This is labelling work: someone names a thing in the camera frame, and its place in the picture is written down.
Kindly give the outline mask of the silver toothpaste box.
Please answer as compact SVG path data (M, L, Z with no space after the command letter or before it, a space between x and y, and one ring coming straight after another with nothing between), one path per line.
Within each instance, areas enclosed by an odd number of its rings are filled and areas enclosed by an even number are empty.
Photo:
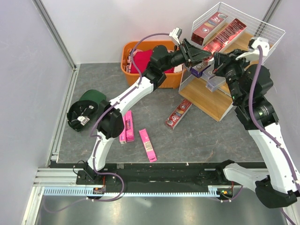
M212 70L204 70L202 73L202 79L204 79L205 81L208 81L213 77L215 77L215 75L213 74Z
M226 83L224 77L214 76L206 83L206 88L211 92L215 92Z

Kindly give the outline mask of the dark red toothpaste box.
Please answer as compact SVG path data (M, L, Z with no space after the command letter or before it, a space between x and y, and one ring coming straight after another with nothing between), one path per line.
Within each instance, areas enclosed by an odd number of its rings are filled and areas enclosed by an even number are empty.
M247 25L235 18L226 25L211 41L209 41L203 50L211 52L224 52L247 28Z

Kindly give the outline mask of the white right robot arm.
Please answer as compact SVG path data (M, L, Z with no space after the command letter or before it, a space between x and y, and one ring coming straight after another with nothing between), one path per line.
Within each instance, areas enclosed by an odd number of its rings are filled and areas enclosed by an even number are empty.
M264 96L273 81L261 54L253 65L243 54L240 49L215 52L213 74L225 78L237 118L255 141L268 171L255 173L226 160L216 167L214 177L219 184L232 181L252 190L267 208L288 207L300 196L300 173L285 149L275 109Z

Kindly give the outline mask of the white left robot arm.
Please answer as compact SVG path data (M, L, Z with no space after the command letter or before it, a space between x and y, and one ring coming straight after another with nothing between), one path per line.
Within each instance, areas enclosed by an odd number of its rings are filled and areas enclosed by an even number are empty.
M141 77L122 94L110 101L103 100L99 105L100 116L91 132L91 136L96 138L96 143L87 162L91 168L86 176L88 181L92 184L99 184L102 181L101 171L105 166L108 151L124 129L123 116L165 81L165 71L181 64L195 66L211 55L211 52L193 46L187 39L183 39L174 52L169 52L163 45L154 47Z

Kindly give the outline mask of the purple toothpaste box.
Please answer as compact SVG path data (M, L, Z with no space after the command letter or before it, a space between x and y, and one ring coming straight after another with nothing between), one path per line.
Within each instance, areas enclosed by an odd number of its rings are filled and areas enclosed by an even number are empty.
M196 78L200 78L203 74L203 71L210 67L210 64L207 62L201 62L196 66L190 68L190 73Z

